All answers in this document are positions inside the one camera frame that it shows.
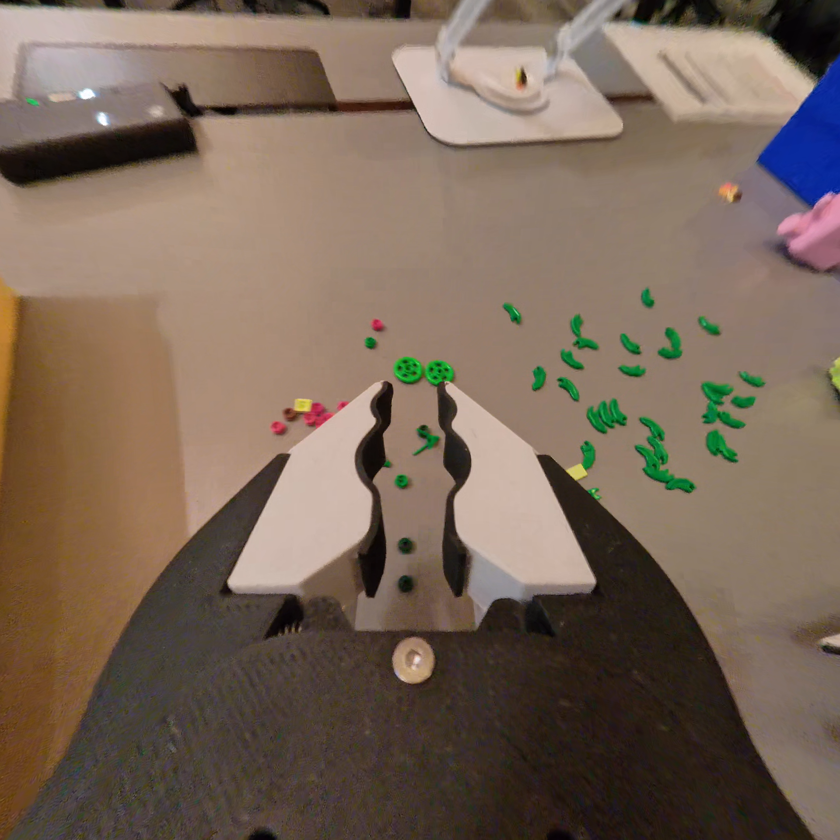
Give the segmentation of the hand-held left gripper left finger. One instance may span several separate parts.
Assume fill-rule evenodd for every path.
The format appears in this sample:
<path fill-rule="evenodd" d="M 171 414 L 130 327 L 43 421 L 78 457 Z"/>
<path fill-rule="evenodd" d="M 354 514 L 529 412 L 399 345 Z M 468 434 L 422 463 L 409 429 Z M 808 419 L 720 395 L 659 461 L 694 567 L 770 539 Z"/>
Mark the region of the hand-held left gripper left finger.
<path fill-rule="evenodd" d="M 385 462 L 392 398 L 392 383 L 375 382 L 290 450 L 227 579 L 232 593 L 377 593 L 386 538 L 374 478 Z"/>

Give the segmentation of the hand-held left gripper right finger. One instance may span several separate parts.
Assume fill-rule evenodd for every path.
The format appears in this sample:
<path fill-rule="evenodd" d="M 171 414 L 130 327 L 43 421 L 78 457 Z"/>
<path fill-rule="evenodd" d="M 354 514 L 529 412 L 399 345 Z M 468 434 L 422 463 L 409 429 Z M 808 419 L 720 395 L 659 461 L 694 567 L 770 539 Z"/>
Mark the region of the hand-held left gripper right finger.
<path fill-rule="evenodd" d="M 444 576 L 475 608 L 541 595 L 588 595 L 595 575 L 554 492 L 548 456 L 451 383 L 437 387 L 444 467 Z"/>

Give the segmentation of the cluster of small flower parts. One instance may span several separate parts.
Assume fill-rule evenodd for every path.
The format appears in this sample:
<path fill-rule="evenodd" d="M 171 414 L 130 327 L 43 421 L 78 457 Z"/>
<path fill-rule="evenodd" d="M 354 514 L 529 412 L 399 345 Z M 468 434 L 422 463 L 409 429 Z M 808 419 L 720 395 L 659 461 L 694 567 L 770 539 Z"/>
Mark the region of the cluster of small flower parts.
<path fill-rule="evenodd" d="M 281 410 L 279 419 L 271 422 L 270 431 L 276 436 L 284 435 L 289 425 L 297 420 L 301 420 L 308 428 L 320 428 L 349 404 L 348 401 L 341 401 L 330 411 L 320 402 L 309 398 L 297 398 Z"/>

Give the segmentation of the scattered green leaf pieces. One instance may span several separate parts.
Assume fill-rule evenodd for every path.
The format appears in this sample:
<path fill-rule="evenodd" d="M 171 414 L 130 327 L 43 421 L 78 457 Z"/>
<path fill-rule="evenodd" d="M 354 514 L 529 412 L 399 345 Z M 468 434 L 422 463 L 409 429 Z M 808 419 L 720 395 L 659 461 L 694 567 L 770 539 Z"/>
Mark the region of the scattered green leaf pieces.
<path fill-rule="evenodd" d="M 655 307 L 656 299 L 650 287 L 645 287 L 639 295 L 640 302 L 646 309 Z M 508 315 L 511 323 L 521 325 L 522 314 L 512 303 L 506 301 L 502 309 Z M 720 337 L 721 328 L 715 322 L 711 322 L 706 316 L 699 316 L 697 319 L 700 330 L 711 336 Z M 577 350 L 599 350 L 600 344 L 594 339 L 584 336 L 583 327 L 585 322 L 580 313 L 575 313 L 570 319 L 570 331 L 574 338 L 572 347 Z M 677 361 L 683 353 L 683 340 L 680 333 L 667 327 L 664 331 L 666 344 L 657 348 L 657 356 L 664 361 Z M 643 352 L 640 343 L 635 342 L 626 332 L 619 335 L 619 340 L 624 350 L 633 357 L 640 356 Z M 562 363 L 572 371 L 583 371 L 585 365 L 579 360 L 572 350 L 562 349 L 560 352 Z M 617 367 L 621 375 L 638 379 L 646 375 L 647 368 L 642 364 L 620 364 Z M 533 382 L 531 388 L 534 392 L 543 388 L 548 380 L 548 374 L 542 366 L 536 366 L 532 371 Z M 740 382 L 750 388 L 760 389 L 766 385 L 764 378 L 748 371 L 739 371 Z M 581 391 L 568 376 L 557 377 L 558 387 L 567 394 L 570 399 L 579 403 Z M 735 408 L 745 411 L 755 404 L 756 397 L 753 395 L 739 395 L 735 393 L 734 385 L 725 382 L 703 381 L 700 384 L 702 395 L 706 399 L 706 410 L 701 422 L 710 426 L 705 436 L 706 450 L 714 458 L 723 459 L 729 464 L 739 462 L 739 453 L 728 443 L 725 435 L 718 426 L 729 429 L 744 428 L 745 423 L 737 415 L 732 415 L 728 410 Z M 629 416 L 623 411 L 617 399 L 601 400 L 596 405 L 589 405 L 585 409 L 587 423 L 598 434 L 606 435 L 616 427 L 626 427 L 629 423 Z M 646 431 L 645 442 L 636 444 L 635 451 L 644 460 L 644 475 L 662 485 L 668 491 L 679 491 L 684 494 L 692 494 L 697 489 L 697 484 L 684 476 L 677 476 L 669 469 L 669 452 L 665 447 L 665 430 L 650 416 L 640 416 L 638 422 Z M 596 448 L 594 444 L 585 440 L 581 446 L 581 464 L 588 471 L 595 466 Z"/>

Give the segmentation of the white book stand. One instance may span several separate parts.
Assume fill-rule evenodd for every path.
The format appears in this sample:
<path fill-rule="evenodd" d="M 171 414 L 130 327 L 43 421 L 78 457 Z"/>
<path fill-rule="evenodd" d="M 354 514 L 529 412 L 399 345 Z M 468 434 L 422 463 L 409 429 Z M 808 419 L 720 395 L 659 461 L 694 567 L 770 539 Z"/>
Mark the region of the white book stand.
<path fill-rule="evenodd" d="M 425 130 L 458 146 L 611 140 L 623 120 L 573 59 L 624 2 L 590 2 L 548 48 L 463 46 L 490 1 L 461 1 L 433 46 L 403 45 L 392 63 Z M 528 87 L 515 89 L 525 66 Z"/>

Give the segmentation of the pink planter with green plant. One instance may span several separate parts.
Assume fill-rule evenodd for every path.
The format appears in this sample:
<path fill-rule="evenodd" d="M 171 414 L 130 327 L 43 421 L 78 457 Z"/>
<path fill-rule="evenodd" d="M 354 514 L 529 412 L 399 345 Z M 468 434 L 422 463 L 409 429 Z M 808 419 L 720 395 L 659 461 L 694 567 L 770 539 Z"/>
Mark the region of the pink planter with green plant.
<path fill-rule="evenodd" d="M 839 267 L 839 195 L 827 193 L 809 210 L 785 218 L 776 234 L 790 257 L 814 270 Z"/>

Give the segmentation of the black electronic box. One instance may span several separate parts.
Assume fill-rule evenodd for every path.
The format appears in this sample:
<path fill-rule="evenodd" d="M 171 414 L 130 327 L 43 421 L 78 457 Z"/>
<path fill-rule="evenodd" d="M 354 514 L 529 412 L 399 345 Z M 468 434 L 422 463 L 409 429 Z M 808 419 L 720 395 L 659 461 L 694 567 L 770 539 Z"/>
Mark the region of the black electronic box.
<path fill-rule="evenodd" d="M 196 150 L 189 114 L 159 82 L 1 103 L 1 174 L 16 186 Z"/>

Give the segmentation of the blue storage bin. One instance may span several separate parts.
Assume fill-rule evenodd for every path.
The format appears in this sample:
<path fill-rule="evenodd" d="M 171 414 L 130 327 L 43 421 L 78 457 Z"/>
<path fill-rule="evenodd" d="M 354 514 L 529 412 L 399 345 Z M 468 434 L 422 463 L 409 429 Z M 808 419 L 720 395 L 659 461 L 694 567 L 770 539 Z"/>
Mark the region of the blue storage bin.
<path fill-rule="evenodd" d="M 839 60 L 761 152 L 758 164 L 806 205 L 839 193 Z"/>

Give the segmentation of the printed sheet in clear sleeve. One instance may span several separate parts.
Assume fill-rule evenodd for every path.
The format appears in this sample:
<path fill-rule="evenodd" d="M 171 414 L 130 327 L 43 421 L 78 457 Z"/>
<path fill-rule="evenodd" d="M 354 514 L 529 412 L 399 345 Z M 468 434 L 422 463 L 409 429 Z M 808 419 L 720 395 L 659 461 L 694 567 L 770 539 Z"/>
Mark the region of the printed sheet in clear sleeve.
<path fill-rule="evenodd" d="M 816 86 L 751 30 L 614 23 L 603 34 L 674 122 L 779 128 Z"/>

